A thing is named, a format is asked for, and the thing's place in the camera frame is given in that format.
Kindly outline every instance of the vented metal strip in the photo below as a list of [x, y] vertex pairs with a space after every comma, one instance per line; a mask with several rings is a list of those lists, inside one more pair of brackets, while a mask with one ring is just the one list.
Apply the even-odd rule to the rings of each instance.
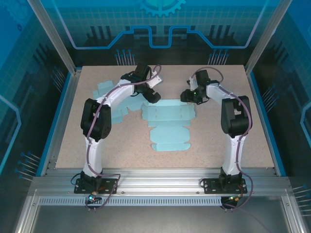
[[[41, 197], [39, 205], [84, 206], [86, 197]], [[103, 200], [90, 206], [101, 205]], [[220, 206], [220, 197], [111, 197], [107, 206]]]

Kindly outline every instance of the enclosure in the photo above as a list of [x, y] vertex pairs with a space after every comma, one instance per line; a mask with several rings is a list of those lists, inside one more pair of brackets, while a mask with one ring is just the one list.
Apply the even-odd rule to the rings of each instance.
[[[1, 232], [310, 232], [310, 11], [309, 0], [0, 0]], [[102, 154], [103, 174], [121, 175], [116, 193], [96, 213], [74, 193], [84, 103], [138, 64], [162, 66], [164, 101], [206, 66], [249, 98], [241, 165], [253, 185], [243, 176], [238, 205], [254, 190], [241, 209], [200, 185], [226, 153], [214, 100], [179, 103], [177, 121], [134, 97], [113, 112]]]

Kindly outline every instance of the gray floor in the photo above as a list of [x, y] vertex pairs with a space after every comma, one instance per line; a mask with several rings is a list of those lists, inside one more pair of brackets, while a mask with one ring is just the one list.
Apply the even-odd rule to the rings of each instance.
[[[277, 198], [252, 198], [244, 210], [273, 233], [289, 232]], [[249, 214], [225, 213], [220, 207], [84, 207], [42, 206], [32, 233], [265, 233]]]

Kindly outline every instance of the speckled work surface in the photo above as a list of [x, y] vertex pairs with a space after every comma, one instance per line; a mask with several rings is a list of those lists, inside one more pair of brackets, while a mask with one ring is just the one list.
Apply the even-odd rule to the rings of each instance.
[[[164, 83], [154, 88], [162, 99], [179, 99], [188, 85], [186, 80], [201, 66], [162, 66]], [[243, 167], [274, 166], [256, 110], [254, 98], [243, 66], [215, 66], [225, 77], [223, 87], [237, 95], [250, 98], [253, 128], [245, 140]], [[130, 66], [83, 67], [71, 107], [65, 135], [59, 152], [57, 168], [79, 168], [85, 162], [85, 139], [80, 129], [83, 106], [97, 84], [112, 80], [117, 83], [121, 75], [134, 70]], [[220, 79], [214, 70], [208, 71], [212, 80]], [[102, 164], [107, 168], [200, 168], [221, 167], [225, 157], [226, 138], [220, 125], [221, 108], [214, 101], [195, 106], [196, 117], [191, 120], [190, 149], [186, 151], [156, 152], [151, 148], [148, 122], [141, 110], [123, 117], [114, 124], [105, 139]]]

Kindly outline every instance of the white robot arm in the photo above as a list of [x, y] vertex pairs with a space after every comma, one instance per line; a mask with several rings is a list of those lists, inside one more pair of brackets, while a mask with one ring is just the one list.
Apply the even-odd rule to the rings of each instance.
[[[241, 138], [249, 124], [249, 119], [245, 109], [239, 101], [230, 95], [230, 92], [222, 88], [218, 81], [211, 81], [206, 70], [195, 73], [195, 78], [190, 78], [187, 83], [190, 89], [185, 90], [180, 99], [183, 102], [194, 102], [201, 104], [204, 98], [213, 99], [221, 106], [221, 127], [226, 134], [227, 145], [225, 161], [221, 167], [219, 181], [221, 187], [225, 190], [226, 185], [236, 183], [239, 186], [242, 182], [242, 174], [237, 168], [236, 157], [238, 141], [240, 140], [240, 149], [238, 161], [241, 164], [242, 147], [246, 136]], [[239, 97], [250, 112], [249, 99], [247, 96]]]
[[[89, 165], [96, 173], [102, 172], [102, 154], [104, 150], [104, 139], [108, 136], [111, 130], [111, 113], [117, 108], [117, 106], [125, 100], [127, 97], [133, 95], [134, 93], [141, 93], [148, 102], [156, 103], [160, 100], [161, 96], [158, 93], [154, 93], [152, 89], [154, 86], [161, 83], [162, 78], [157, 75], [153, 79], [148, 81], [146, 78], [151, 73], [151, 69], [142, 64], [138, 64], [135, 71], [125, 74], [121, 77], [114, 91], [109, 94], [106, 98], [104, 105], [99, 112], [98, 118], [91, 132], [89, 139], [91, 140], [91, 145], [89, 148], [88, 158], [89, 164], [85, 162], [81, 178], [85, 180], [91, 180], [96, 178], [97, 175], [89, 169]], [[126, 85], [127, 83], [138, 83], [146, 81], [144, 84], [138, 85]], [[83, 134], [86, 140], [86, 150], [89, 146], [89, 140], [87, 139], [87, 134], [90, 129], [90, 125], [94, 119], [95, 112], [98, 109], [100, 103], [104, 100], [106, 95], [103, 95], [96, 100], [88, 99], [85, 102], [85, 107], [83, 111], [83, 116], [81, 120], [81, 128], [83, 129]]]

